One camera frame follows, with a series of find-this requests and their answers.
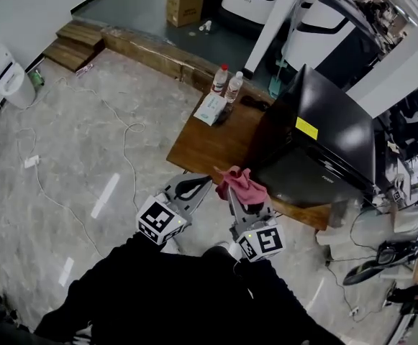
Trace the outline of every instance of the yellow label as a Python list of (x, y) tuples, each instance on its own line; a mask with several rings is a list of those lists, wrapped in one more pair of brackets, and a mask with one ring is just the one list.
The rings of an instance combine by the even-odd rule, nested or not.
[(303, 133), (308, 134), (312, 139), (317, 140), (317, 128), (314, 128), (310, 123), (304, 121), (302, 118), (296, 118), (295, 127), (300, 129)]

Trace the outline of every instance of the pink cloth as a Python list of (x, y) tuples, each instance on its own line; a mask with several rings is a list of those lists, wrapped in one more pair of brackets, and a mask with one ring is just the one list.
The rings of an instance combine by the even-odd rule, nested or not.
[(215, 170), (223, 175), (223, 181), (215, 189), (221, 199), (227, 201), (228, 186), (245, 205), (263, 203), (268, 197), (266, 188), (250, 179), (250, 169), (242, 171), (239, 166), (232, 166), (228, 171)]

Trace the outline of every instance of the wooden step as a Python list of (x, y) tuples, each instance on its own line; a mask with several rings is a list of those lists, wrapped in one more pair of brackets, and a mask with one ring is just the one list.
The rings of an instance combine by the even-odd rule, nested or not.
[(57, 38), (42, 53), (45, 57), (72, 72), (76, 72), (86, 66), (98, 54), (90, 47), (76, 44), (63, 38)]
[(73, 20), (59, 29), (57, 36), (64, 40), (70, 40), (78, 45), (91, 48), (95, 52), (100, 52), (105, 48), (100, 30), (100, 27)]

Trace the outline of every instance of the plastic bottle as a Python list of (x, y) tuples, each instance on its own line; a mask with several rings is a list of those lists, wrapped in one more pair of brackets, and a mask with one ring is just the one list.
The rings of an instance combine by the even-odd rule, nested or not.
[(228, 84), (228, 88), (226, 90), (226, 94), (224, 97), (228, 100), (229, 103), (235, 101), (237, 95), (239, 94), (239, 90), (244, 83), (242, 79), (243, 75), (242, 72), (237, 72), (234, 77), (231, 78), (230, 83)]
[(227, 79), (228, 79), (228, 65), (223, 64), (222, 67), (219, 70), (217, 70), (217, 73), (215, 74), (211, 92), (214, 92), (217, 95), (221, 95)]

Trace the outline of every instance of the desk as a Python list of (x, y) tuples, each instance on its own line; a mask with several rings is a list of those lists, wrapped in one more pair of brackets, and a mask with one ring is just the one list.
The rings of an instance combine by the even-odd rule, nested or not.
[[(208, 90), (205, 88), (203, 92), (193, 113)], [(167, 161), (192, 173), (208, 174), (216, 184), (222, 181), (222, 176), (215, 171), (215, 166), (220, 170), (228, 170), (233, 165), (242, 166), (250, 141), (264, 114), (257, 109), (241, 105), (239, 100), (245, 95), (268, 103), (273, 101), (263, 92), (245, 83), (234, 103), (230, 117), (223, 125), (209, 126), (193, 117), (192, 113), (169, 152)], [(272, 202), (277, 212), (319, 230), (327, 228), (330, 205), (299, 208), (276, 198), (272, 198)]]

